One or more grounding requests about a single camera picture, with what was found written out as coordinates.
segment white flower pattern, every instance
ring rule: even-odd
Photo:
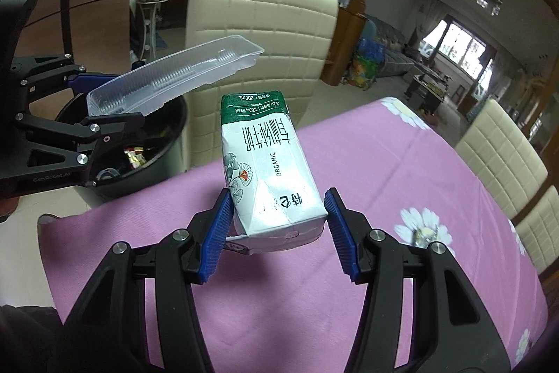
[[[452,236],[447,227],[439,223],[439,216],[433,211],[424,208],[420,214],[416,208],[411,207],[409,211],[402,209],[400,216],[404,225],[396,225],[394,230],[405,244],[427,248],[431,242],[438,241],[445,244],[452,255],[456,256],[449,246]]]
[[[530,331],[526,329],[521,336],[521,340],[518,342],[518,349],[516,350],[516,363],[520,362],[528,347],[530,345]]]
[[[422,130],[430,130],[430,127],[415,114],[410,108],[395,97],[384,97],[381,103],[388,108],[388,110],[395,116],[400,118],[412,127],[419,127]]]
[[[521,237],[518,235],[518,233],[516,232],[516,228],[514,227],[513,223],[509,220],[509,225],[510,225],[510,230],[514,233],[514,235],[516,236],[516,243],[518,244],[518,248],[521,251],[521,255],[524,256],[526,255],[526,248],[524,247],[524,244],[521,241]]]

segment ridged plastic tray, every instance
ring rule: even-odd
[[[88,93],[89,115],[147,116],[189,90],[252,67],[263,52],[244,37],[228,36],[162,57]]]

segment stool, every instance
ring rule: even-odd
[[[454,102],[455,105],[460,103],[460,100],[462,100],[462,96],[464,95],[464,92],[466,92],[466,88],[460,84],[460,86],[458,86],[458,89],[455,90],[455,93],[452,94],[451,97],[451,100],[452,102]]]

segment blue gripper pad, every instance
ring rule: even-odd
[[[342,269],[345,274],[349,275],[351,281],[354,282],[360,274],[359,266],[357,265],[357,246],[351,237],[332,190],[328,190],[324,195],[324,207],[328,211],[328,227],[334,239],[337,256],[340,258],[340,263],[342,263]]]
[[[210,275],[215,272],[217,260],[225,245],[225,238],[229,231],[229,225],[233,219],[234,205],[231,193],[227,191],[225,198],[216,211],[213,223],[206,234],[200,251],[200,267],[198,276],[202,283],[206,283]]]

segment wooden column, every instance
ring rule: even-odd
[[[365,26],[365,0],[351,0],[348,7],[339,8],[336,29],[324,65],[321,79],[330,86],[340,84],[353,49]]]
[[[555,89],[557,87],[557,82],[559,81],[559,55],[557,56],[557,60],[555,61],[555,66],[551,72],[550,78],[546,83],[545,88],[543,89],[543,93],[539,98],[538,107],[532,113],[530,119],[528,119],[526,125],[522,127],[522,133],[524,133],[525,137],[527,138],[530,134],[530,129],[532,125],[535,123],[536,119],[542,113],[542,111],[546,108],[547,102],[550,101],[550,98],[553,96]]]

